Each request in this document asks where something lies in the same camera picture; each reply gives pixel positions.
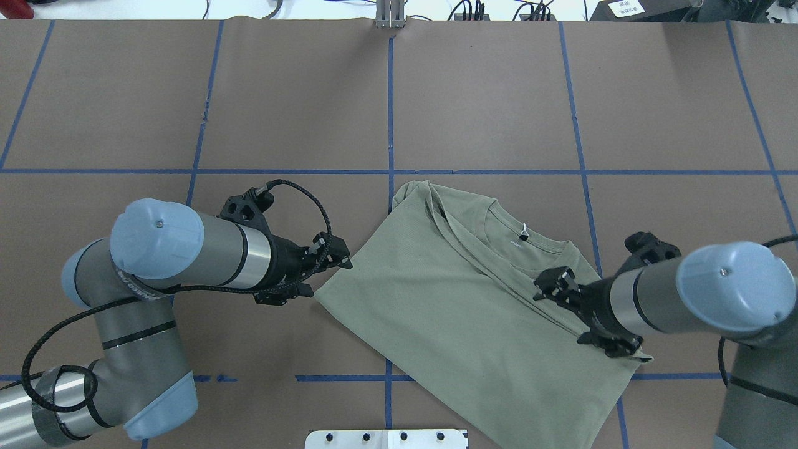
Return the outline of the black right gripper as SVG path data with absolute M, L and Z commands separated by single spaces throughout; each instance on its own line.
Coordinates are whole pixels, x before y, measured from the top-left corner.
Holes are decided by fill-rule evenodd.
M 642 337 L 622 326 L 613 312 L 610 293 L 615 281 L 616 278 L 606 278 L 578 284 L 569 267 L 547 268 L 533 282 L 539 290 L 534 301 L 567 301 L 566 309 L 588 327 L 577 338 L 577 344 L 602 349 L 609 358 L 633 356 L 640 349 Z

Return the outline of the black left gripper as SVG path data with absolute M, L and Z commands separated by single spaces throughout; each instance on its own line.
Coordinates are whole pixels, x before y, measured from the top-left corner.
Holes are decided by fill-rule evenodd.
M 299 246 L 279 236 L 273 236 L 270 242 L 270 266 L 265 278 L 254 288 L 279 290 L 254 293 L 257 304 L 282 306 L 287 304 L 288 299 L 312 298 L 314 291 L 310 284 L 301 281 L 302 278 L 313 274 L 315 270 L 353 267 L 347 243 L 327 232 L 317 234 L 311 247 Z

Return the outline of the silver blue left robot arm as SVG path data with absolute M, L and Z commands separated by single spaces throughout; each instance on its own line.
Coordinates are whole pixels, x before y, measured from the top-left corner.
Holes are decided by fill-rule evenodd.
M 198 409 L 171 296 L 216 291 L 283 305 L 312 297 L 307 278 L 351 268 L 342 239 L 325 230 L 308 246 L 271 233 L 270 193 L 232 196 L 216 216 L 145 198 L 118 216 L 111 235 L 76 252 L 62 270 L 83 312 L 52 327 L 29 351 L 22 378 L 2 389 L 3 448 L 61 448 L 112 427 L 150 440 Z M 103 356 L 32 374 L 32 358 L 57 331 L 93 317 Z

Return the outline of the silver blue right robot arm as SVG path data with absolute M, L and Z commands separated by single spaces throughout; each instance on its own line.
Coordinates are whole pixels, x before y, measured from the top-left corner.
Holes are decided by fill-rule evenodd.
M 796 278 L 772 252 L 796 235 L 762 244 L 714 244 L 682 254 L 652 233 L 629 236 L 630 255 L 590 284 L 567 266 L 535 279 L 536 299 L 587 326 L 577 339 L 609 358 L 637 355 L 652 334 L 706 332 L 738 345 L 732 369 L 718 362 L 726 398 L 715 448 L 796 447 Z

